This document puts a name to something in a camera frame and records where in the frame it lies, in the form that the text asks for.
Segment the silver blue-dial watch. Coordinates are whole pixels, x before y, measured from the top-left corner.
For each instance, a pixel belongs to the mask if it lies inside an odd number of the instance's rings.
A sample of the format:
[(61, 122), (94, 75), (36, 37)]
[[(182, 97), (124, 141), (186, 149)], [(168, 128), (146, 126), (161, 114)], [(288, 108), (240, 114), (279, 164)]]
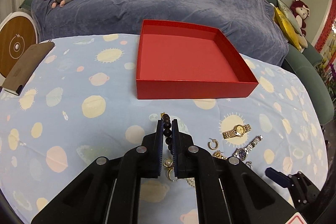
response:
[(262, 135), (257, 135), (246, 146), (237, 148), (232, 156), (238, 158), (241, 161), (245, 161), (249, 153), (263, 140)]

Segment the planet print blue tablecloth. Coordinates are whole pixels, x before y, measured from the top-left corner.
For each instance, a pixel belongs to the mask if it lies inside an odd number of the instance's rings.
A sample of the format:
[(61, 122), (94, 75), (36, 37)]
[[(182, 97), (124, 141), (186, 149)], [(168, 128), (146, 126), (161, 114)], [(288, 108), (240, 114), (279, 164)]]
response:
[[(1, 190), (30, 223), (94, 159), (114, 159), (152, 133), (162, 112), (194, 143), (230, 156), (257, 135), (247, 159), (264, 177), (272, 167), (303, 172), (321, 188), (327, 152), (321, 127), (301, 81), (284, 69), (244, 57), (259, 81), (247, 98), (138, 100), (138, 36), (77, 36), (54, 41), (21, 95), (1, 92)], [(222, 133), (249, 124), (243, 137)]]

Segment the gold pearl earring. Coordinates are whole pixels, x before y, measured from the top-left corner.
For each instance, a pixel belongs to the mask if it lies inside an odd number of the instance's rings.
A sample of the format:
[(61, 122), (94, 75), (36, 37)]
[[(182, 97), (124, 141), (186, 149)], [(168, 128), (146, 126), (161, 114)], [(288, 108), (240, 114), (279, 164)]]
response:
[(172, 168), (173, 165), (174, 165), (173, 160), (170, 159), (170, 158), (166, 158), (166, 159), (163, 161), (163, 166), (166, 167), (166, 168)]

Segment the silver hoop earring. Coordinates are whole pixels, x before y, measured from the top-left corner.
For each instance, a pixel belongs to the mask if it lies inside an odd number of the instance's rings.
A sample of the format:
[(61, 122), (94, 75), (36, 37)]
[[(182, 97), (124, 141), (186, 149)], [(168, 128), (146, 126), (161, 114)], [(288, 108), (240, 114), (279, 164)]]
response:
[(207, 146), (210, 150), (216, 150), (219, 147), (219, 142), (216, 139), (210, 138), (210, 141), (207, 143)]

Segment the brown leather case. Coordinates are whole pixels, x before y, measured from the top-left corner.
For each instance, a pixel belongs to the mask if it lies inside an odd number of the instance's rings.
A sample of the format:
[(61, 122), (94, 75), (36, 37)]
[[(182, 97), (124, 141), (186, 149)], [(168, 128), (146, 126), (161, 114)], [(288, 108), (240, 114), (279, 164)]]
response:
[(51, 40), (30, 46), (12, 67), (1, 88), (19, 96), (35, 69), (54, 46)]

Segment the red monkey plush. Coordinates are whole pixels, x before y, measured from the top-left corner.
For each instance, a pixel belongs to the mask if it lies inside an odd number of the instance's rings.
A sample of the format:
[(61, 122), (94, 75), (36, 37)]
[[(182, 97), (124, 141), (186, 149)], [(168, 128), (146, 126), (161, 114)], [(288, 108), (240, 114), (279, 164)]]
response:
[(290, 6), (291, 12), (300, 26), (302, 36), (306, 36), (306, 23), (305, 20), (310, 15), (310, 9), (302, 0), (293, 0)]

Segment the round wooden white device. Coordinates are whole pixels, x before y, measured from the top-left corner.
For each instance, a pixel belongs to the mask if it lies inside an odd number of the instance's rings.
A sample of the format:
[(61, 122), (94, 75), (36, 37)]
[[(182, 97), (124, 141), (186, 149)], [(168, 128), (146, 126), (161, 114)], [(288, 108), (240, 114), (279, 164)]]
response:
[(6, 78), (23, 53), (38, 43), (33, 18), (25, 12), (13, 12), (1, 22), (1, 76)]

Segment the green sofa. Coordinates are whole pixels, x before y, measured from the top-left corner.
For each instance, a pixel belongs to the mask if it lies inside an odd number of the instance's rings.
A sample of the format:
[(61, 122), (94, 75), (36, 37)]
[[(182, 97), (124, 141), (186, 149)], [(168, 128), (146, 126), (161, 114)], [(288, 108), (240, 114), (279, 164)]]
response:
[[(267, 0), (267, 2), (274, 8), (277, 7), (277, 0)], [(300, 52), (289, 44), (288, 53), (282, 59), (281, 67), (299, 78), (306, 88), (320, 124), (325, 125), (333, 119), (334, 105), (321, 73), (318, 72), (318, 66), (322, 64), (322, 56), (305, 36), (302, 38), (302, 45), (303, 51)]]

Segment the gold wrist watch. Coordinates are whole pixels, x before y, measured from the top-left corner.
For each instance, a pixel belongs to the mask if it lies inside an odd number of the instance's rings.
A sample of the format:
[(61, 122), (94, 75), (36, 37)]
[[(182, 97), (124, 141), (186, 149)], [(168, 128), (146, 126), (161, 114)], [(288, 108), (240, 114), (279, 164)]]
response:
[(233, 129), (223, 132), (222, 135), (224, 139), (231, 139), (235, 137), (243, 137), (249, 131), (251, 131), (251, 126), (249, 124), (237, 124)]

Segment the blue grey sofa blanket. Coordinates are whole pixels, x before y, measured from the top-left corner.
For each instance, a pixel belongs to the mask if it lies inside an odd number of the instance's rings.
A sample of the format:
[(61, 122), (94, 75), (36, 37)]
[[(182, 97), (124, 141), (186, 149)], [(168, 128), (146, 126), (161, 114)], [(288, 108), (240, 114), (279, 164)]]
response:
[(31, 5), (42, 41), (139, 34), (143, 20), (156, 19), (218, 28), (238, 52), (273, 65), (281, 65), (289, 51), (267, 0), (73, 0), (64, 7), (51, 5), (52, 0)]

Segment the red cardboard tray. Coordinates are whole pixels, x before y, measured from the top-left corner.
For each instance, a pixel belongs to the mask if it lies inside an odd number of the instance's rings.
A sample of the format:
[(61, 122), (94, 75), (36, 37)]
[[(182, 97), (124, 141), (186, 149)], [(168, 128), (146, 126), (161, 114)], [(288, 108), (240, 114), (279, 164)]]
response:
[(136, 68), (140, 100), (246, 98), (259, 84), (221, 30), (192, 23), (143, 20)]

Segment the grey patterned cushion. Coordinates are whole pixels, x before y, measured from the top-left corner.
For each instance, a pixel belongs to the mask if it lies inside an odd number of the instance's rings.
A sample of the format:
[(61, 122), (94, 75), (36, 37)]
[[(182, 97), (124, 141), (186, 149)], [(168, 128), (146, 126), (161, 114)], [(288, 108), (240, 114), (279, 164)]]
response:
[(289, 20), (294, 30), (301, 35), (302, 34), (301, 28), (290, 8), (281, 0), (277, 0), (277, 6), (280, 9), (280, 11), (285, 15), (285, 17)]

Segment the gold shiny cushion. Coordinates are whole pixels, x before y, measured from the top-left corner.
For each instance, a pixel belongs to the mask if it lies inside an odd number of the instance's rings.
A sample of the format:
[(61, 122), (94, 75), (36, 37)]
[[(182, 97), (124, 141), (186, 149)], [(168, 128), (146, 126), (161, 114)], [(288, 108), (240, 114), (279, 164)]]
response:
[(303, 51), (302, 38), (303, 36), (298, 34), (289, 20), (285, 17), (285, 15), (280, 11), (278, 7), (274, 8), (274, 18), (276, 23), (279, 25), (282, 30), (284, 36), (288, 39), (289, 44), (294, 46), (300, 52)]

